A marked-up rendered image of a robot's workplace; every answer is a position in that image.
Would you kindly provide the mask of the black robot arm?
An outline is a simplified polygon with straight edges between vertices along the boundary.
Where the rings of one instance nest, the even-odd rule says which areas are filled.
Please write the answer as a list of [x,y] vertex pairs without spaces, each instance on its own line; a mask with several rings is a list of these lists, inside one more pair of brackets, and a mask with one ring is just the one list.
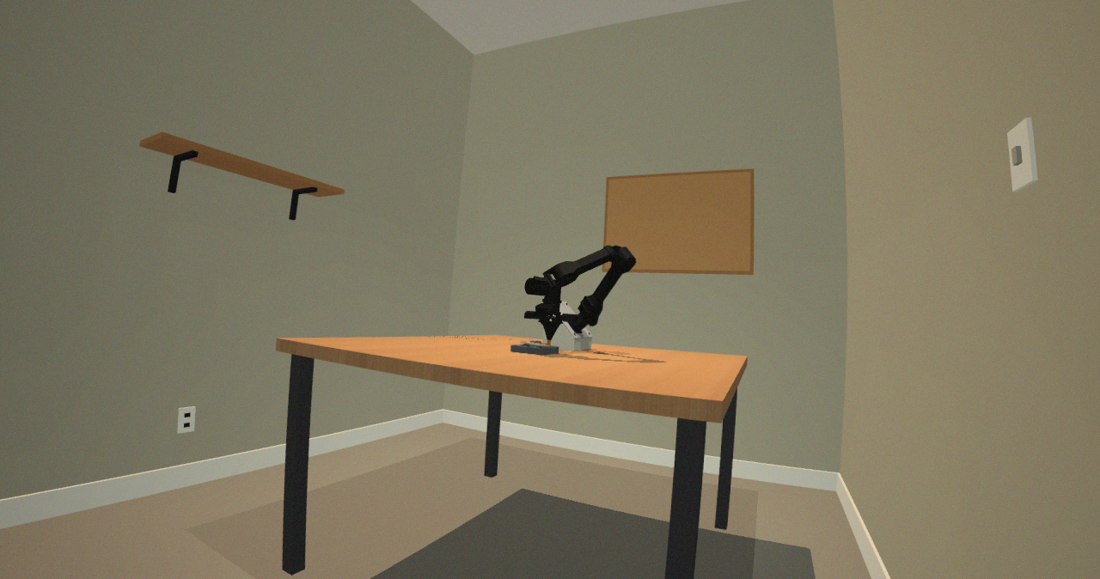
[[[630,272],[630,269],[635,265],[636,259],[629,253],[628,247],[605,245],[597,253],[575,259],[575,261],[562,262],[560,265],[556,265],[543,272],[544,277],[537,277],[535,275],[534,278],[528,278],[525,283],[525,292],[528,295],[560,297],[561,288],[578,280],[578,275],[588,272],[593,267],[605,265],[609,261],[612,262],[610,269],[608,274],[600,282],[598,288],[595,290],[593,295],[585,296],[581,301],[580,308],[578,308],[580,310],[578,323],[566,323],[575,334],[582,334],[583,328],[597,325],[602,312],[602,302],[606,301],[615,283],[620,280],[622,274]],[[553,274],[556,280],[551,277],[551,274]],[[535,306],[535,315],[537,316],[547,317],[548,315],[557,315],[557,310],[556,301],[540,302],[539,305]]]

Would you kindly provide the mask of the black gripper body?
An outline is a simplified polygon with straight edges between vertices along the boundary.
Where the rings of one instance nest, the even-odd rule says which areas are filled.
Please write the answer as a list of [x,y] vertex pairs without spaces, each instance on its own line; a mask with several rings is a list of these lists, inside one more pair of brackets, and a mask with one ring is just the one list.
[[570,315],[570,314],[563,314],[563,315],[561,315],[560,303],[562,301],[560,301],[560,297],[544,296],[544,301],[547,301],[547,302],[553,302],[553,301],[556,301],[557,302],[557,308],[558,308],[558,310],[557,310],[557,315],[556,316],[552,316],[552,315],[549,315],[547,317],[543,317],[543,316],[540,316],[540,315],[537,316],[537,315],[535,315],[534,310],[526,310],[525,312],[525,318],[537,318],[537,320],[540,318],[540,321],[550,321],[550,318],[551,318],[551,320],[553,320],[553,323],[562,323],[562,321],[564,321],[564,323],[578,323],[578,315]]

